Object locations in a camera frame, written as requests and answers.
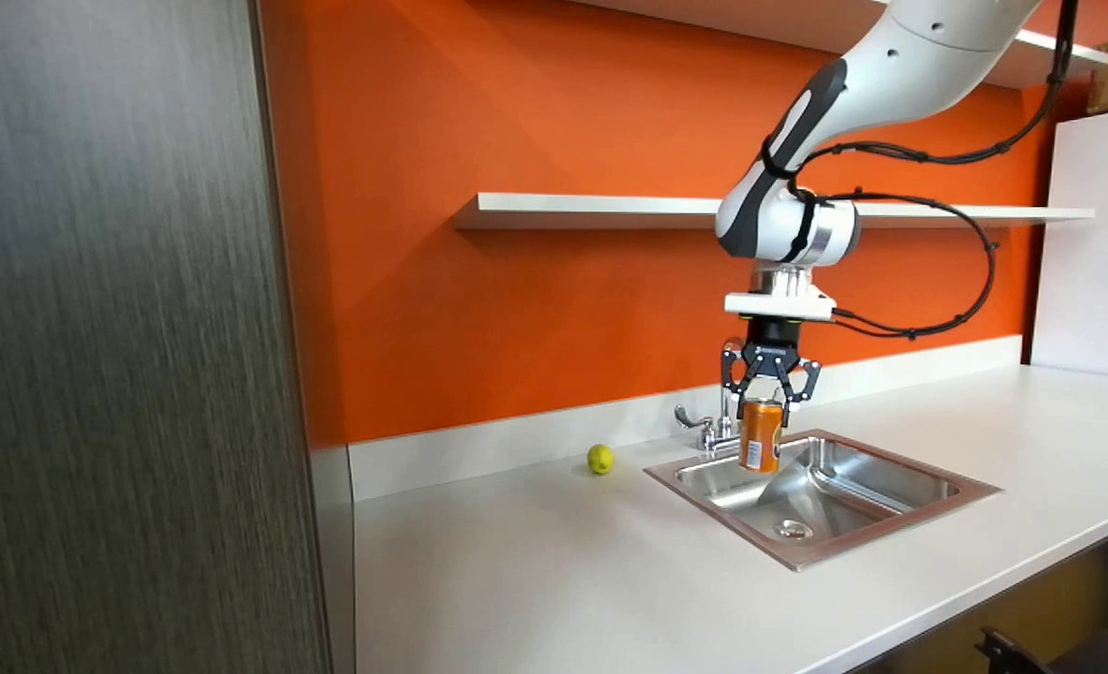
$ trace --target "orange wall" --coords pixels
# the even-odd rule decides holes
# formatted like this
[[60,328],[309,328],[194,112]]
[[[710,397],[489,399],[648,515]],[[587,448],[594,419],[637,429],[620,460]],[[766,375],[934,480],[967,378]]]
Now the orange wall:
[[[267,0],[269,97],[310,440],[363,440],[717,383],[754,267],[709,231],[457,231],[476,192],[724,196],[825,55],[571,0]],[[961,148],[1031,102],[982,91],[886,137]],[[1040,147],[947,172],[844,156],[818,186],[1035,202]],[[825,362],[1027,328],[1031,231],[967,328],[830,327]],[[922,320],[961,307],[961,234],[865,234],[820,284]]]

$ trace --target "stainless steel sink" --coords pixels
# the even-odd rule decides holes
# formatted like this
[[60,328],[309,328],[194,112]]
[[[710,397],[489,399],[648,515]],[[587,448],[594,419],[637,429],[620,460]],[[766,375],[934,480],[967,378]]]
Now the stainless steel sink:
[[780,454],[780,474],[744,473],[737,455],[648,473],[789,568],[995,489],[829,429],[794,435]]

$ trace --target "white countertop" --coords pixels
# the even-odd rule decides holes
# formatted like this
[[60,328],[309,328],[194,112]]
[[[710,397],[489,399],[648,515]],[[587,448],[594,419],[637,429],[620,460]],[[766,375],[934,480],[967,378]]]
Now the white countertop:
[[1108,539],[1108,378],[986,369],[809,405],[999,493],[789,571],[643,465],[553,460],[357,504],[357,659],[392,674],[846,669]]

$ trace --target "cabinet door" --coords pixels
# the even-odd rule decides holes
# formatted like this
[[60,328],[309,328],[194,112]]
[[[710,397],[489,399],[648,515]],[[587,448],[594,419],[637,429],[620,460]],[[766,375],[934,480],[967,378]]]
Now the cabinet door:
[[249,0],[0,0],[0,674],[328,669]]
[[1043,227],[1035,362],[1108,375],[1108,117],[1056,129],[1053,206],[1072,202],[1098,222]]

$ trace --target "drain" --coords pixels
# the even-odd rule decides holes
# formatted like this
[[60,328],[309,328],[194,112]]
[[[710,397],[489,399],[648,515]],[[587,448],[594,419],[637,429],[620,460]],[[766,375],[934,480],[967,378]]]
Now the drain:
[[803,523],[803,521],[780,521],[780,539],[789,539],[789,543],[809,543],[813,539],[813,526]]

